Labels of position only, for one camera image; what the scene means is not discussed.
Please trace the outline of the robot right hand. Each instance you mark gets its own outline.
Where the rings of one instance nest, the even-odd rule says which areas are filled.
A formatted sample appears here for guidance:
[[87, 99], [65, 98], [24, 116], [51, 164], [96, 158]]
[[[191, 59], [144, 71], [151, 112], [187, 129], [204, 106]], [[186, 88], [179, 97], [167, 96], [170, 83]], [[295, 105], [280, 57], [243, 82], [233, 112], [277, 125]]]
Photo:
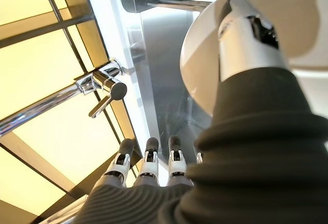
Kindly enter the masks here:
[[165, 188], [147, 176], [120, 188], [107, 173], [74, 223], [327, 223], [327, 119], [312, 113], [259, 11], [229, 0], [222, 15], [202, 162]]

